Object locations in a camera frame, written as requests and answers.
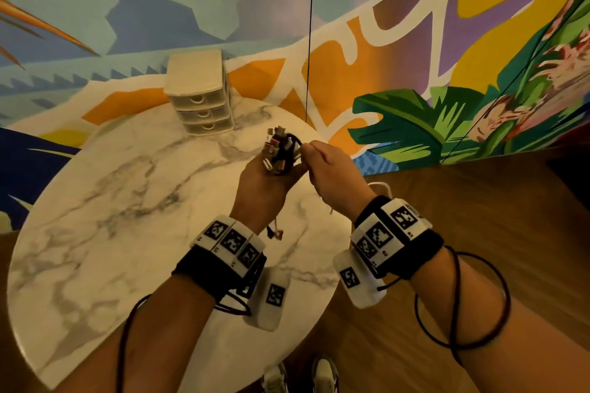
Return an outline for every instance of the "plastic drawer organizer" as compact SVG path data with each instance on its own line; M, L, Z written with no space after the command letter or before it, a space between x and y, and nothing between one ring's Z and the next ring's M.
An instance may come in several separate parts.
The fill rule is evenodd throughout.
M219 134L234 128L221 50L171 55L164 92L188 134Z

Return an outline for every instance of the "wooden floor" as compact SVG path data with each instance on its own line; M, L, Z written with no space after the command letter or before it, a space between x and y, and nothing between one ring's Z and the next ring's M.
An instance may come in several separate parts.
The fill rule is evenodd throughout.
M572 152L577 151L542 151L370 179L387 181L394 196L416 207L447 244L494 263L513 296L590 349L590 212L545 165L548 158ZM13 245L14 238L0 237L0 378L7 391L40 393L46 390L19 356L6 319L6 270ZM319 352L336 361L343 393L476 392L450 354L420 331L413 300L409 286L400 283L378 305L361 311L339 287L285 362L291 393L310 391L309 366ZM436 331L426 312L423 316Z

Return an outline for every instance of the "colorful mural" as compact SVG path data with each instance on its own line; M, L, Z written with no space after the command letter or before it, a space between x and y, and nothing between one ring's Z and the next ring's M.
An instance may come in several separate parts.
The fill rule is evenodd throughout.
M77 150L220 47L236 94L365 174L538 149L587 127L590 0L0 0L0 233Z

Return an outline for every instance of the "wrist strap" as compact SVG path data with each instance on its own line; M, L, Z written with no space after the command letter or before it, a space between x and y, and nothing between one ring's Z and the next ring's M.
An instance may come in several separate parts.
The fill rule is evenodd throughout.
M239 287L264 248L248 227L220 215L197 236L172 274L190 277L219 302L230 289Z
M378 196L357 223L350 239L373 273L390 272L409 280L444 243L431 230L432 224L403 199Z

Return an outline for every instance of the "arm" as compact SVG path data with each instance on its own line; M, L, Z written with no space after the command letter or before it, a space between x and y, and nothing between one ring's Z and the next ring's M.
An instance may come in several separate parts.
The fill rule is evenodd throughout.
M304 159L322 199L351 221L375 197L343 151L320 142L305 144ZM503 292L464 261L458 342L476 341L500 317ZM443 248L411 277L410 283L448 337L455 267ZM582 392L590 381L590 355L541 317L513 300L500 336L489 345L460 352L465 369L482 393Z
M257 156L240 176L230 216L261 233L305 172L306 167L298 165L289 174L274 177L264 169L262 156ZM175 393L214 306L213 296L191 278L168 278L133 320L125 354L124 391ZM108 336L55 391L114 393L122 329L123 325Z

